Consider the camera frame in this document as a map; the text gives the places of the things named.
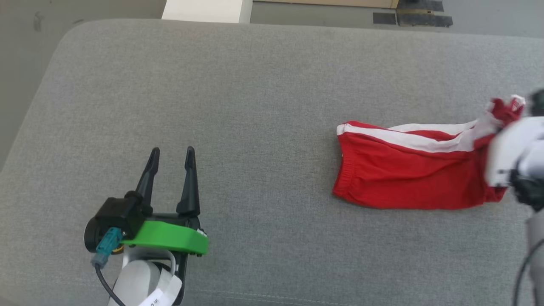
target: white stripe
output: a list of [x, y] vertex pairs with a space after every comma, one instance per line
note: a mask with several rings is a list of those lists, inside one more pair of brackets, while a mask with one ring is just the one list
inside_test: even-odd
[[472, 128], [476, 124], [477, 120], [462, 123], [462, 124], [403, 124], [390, 127], [388, 130], [399, 132], [411, 132], [411, 131], [441, 131], [449, 135], [457, 135], [462, 131]]
[[525, 98], [518, 95], [511, 95], [510, 102], [510, 108], [514, 112], [517, 111], [520, 107], [524, 107], [527, 104]]
[[382, 130], [380, 128], [357, 127], [350, 124], [342, 124], [336, 128], [337, 135], [342, 135], [343, 133], [363, 134], [381, 139], [390, 144], [430, 153], [468, 152], [473, 150], [474, 142], [473, 129], [465, 130], [454, 139], [445, 141], [437, 141], [420, 135]]

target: seam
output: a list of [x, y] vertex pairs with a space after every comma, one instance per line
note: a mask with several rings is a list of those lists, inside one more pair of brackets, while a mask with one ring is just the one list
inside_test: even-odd
[[285, 304], [285, 305], [297, 305], [297, 306], [308, 306], [307, 304], [299, 304], [299, 303], [290, 303], [290, 302], [278, 302], [278, 301], [269, 301], [267, 299], [256, 299], [256, 298], [245, 298], [245, 297], [229, 297], [229, 296], [221, 296], [221, 295], [205, 295], [205, 294], [196, 294], [197, 296], [209, 296], [209, 297], [220, 297], [220, 298], [230, 298], [230, 299], [242, 299], [245, 301], [256, 301], [256, 302], [266, 302], [266, 303], [276, 303], [276, 304]]
[[204, 290], [204, 289], [190, 289], [189, 291], [229, 293], [229, 294], [234, 294], [234, 295], [247, 295], [247, 296], [258, 296], [258, 297], [271, 297], [271, 298], [293, 299], [293, 300], [295, 300], [295, 301], [311, 302], [311, 303], [320, 303], [320, 304], [327, 304], [327, 305], [352, 306], [352, 305], [350, 305], [350, 304], [340, 304], [340, 303], [333, 303], [333, 302], [315, 301], [315, 300], [312, 300], [312, 299], [303, 299], [303, 298], [296, 298], [296, 297], [273, 296], [273, 295], [260, 295], [260, 294], [257, 294], [257, 293], [243, 293], [243, 292], [220, 291], [220, 290]]
[[92, 284], [92, 282], [90, 282], [90, 281], [83, 280], [81, 278], [76, 278], [76, 277], [70, 278], [70, 277], [63, 277], [63, 276], [54, 276], [54, 275], [46, 275], [46, 274], [31, 274], [31, 273], [24, 273], [24, 272], [13, 272], [13, 274], [26, 276], [25, 279], [28, 279], [28, 280], [32, 280], [32, 279], [36, 279], [36, 278], [45, 278], [45, 279], [67, 280], [70, 283]]
[[[40, 283], [40, 284], [43, 284], [43, 283], [44, 283], [43, 280], [30, 279], [30, 278], [25, 279], [24, 281], [27, 282], [27, 283]], [[49, 279], [49, 280], [47, 280], [47, 284], [74, 285], [74, 286], [84, 286], [84, 287], [103, 288], [103, 287], [100, 286], [100, 285], [92, 284], [92, 283], [84, 284], [84, 283], [70, 282], [70, 281], [58, 281], [58, 280], [56, 280], [56, 279]]]

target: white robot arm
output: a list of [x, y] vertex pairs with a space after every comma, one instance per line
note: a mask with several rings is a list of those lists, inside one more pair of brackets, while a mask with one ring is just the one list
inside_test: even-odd
[[530, 265], [536, 305], [544, 305], [544, 90], [531, 97], [531, 117], [502, 130], [491, 142], [486, 167], [489, 186], [514, 188], [517, 200], [535, 214], [527, 220], [529, 254], [517, 278], [512, 305], [517, 305], [520, 282]]

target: red shorts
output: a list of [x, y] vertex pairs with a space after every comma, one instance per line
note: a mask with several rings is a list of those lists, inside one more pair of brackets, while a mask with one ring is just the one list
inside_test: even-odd
[[349, 121], [337, 128], [342, 164], [333, 193], [380, 209], [464, 209], [500, 201], [506, 188], [484, 179], [487, 145], [517, 120], [524, 101], [493, 107], [457, 125], [381, 128]]

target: couch cushion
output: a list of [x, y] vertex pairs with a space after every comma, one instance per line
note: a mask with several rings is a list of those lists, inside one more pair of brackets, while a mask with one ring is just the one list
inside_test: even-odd
[[[473, 120], [542, 86], [544, 41], [155, 20], [90, 22], [59, 44], [0, 175], [0, 296], [106, 305], [83, 229], [161, 148], [152, 204], [174, 212], [196, 149], [209, 254], [185, 305], [509, 301], [527, 207], [373, 210], [331, 194], [335, 130]], [[113, 283], [120, 256], [104, 270]], [[524, 297], [530, 285], [524, 285]]]

